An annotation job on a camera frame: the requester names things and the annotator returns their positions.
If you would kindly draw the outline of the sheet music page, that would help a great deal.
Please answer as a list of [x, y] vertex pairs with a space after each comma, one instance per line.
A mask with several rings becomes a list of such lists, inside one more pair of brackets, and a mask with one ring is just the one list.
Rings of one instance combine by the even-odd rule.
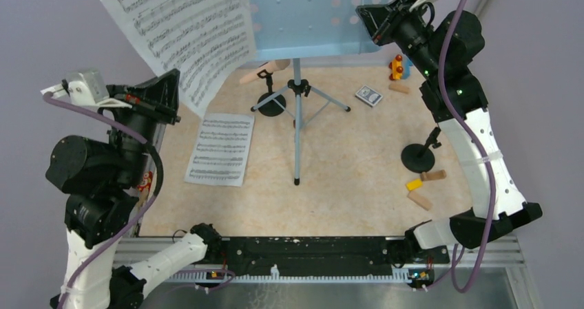
[[180, 102], [200, 118], [256, 56], [249, 0], [100, 1], [156, 75], [180, 71]]
[[247, 167], [255, 118], [247, 114], [211, 113], [198, 128], [184, 181], [241, 187]]

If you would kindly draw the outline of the light blue music stand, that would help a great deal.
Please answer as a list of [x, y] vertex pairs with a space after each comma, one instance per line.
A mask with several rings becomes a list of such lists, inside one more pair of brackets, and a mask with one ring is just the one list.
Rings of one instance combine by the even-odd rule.
[[302, 99], [315, 93], [341, 110], [351, 108], [329, 96], [302, 78], [304, 58], [350, 56], [379, 51], [367, 37], [356, 7], [383, 4], [388, 0], [250, 0], [258, 49], [256, 60], [261, 64], [272, 60], [290, 59], [290, 65], [273, 74], [273, 91], [284, 96], [294, 95], [294, 185], [300, 184], [300, 136], [307, 122], [303, 119]]

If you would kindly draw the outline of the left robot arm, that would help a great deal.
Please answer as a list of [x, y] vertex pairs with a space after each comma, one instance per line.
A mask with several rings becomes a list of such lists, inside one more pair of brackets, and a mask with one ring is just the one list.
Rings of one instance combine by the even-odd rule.
[[84, 136], [60, 139], [50, 154], [46, 179], [66, 194], [67, 268], [52, 308], [137, 308], [149, 293], [182, 268], [224, 257], [221, 236], [197, 224], [150, 258], [114, 266], [116, 248], [147, 211], [131, 190], [153, 162], [160, 193], [164, 169], [154, 144], [160, 125], [178, 115], [180, 72], [172, 69], [137, 85], [108, 85], [95, 69], [70, 72], [41, 93], [45, 102], [110, 126], [107, 142]]

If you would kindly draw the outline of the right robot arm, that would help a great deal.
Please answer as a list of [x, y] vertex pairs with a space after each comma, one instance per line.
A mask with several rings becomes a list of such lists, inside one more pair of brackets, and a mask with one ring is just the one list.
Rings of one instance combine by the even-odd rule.
[[488, 100], [468, 67], [485, 45], [478, 17], [458, 9], [434, 27], [423, 18], [429, 8], [424, 0], [356, 8], [374, 44], [396, 44], [423, 74], [422, 99], [455, 150], [470, 188], [468, 211], [406, 231], [404, 254], [412, 262], [424, 261], [438, 246], [480, 247], [543, 214], [514, 184], [492, 132]]

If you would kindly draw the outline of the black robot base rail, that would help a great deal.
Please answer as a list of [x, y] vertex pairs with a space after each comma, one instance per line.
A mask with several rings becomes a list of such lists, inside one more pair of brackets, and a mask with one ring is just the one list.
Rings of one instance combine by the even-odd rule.
[[436, 264], [449, 264], [445, 246], [414, 248], [403, 237], [230, 237], [212, 246], [196, 268], [223, 268], [237, 281], [388, 282], [433, 278]]

